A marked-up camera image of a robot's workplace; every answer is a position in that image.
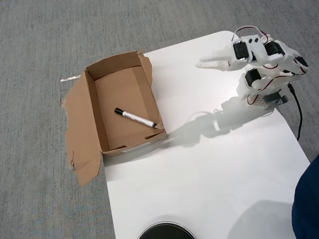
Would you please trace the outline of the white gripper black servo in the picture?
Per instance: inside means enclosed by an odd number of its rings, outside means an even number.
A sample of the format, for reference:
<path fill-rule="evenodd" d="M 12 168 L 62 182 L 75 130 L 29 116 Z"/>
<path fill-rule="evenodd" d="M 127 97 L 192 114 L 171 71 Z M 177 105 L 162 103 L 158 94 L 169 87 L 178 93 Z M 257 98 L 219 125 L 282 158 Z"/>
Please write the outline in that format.
<path fill-rule="evenodd" d="M 253 53 L 247 41 L 235 40 L 232 45 L 213 51 L 210 55 L 200 58 L 196 67 L 219 71 L 235 71 L 243 69 L 253 59 Z"/>

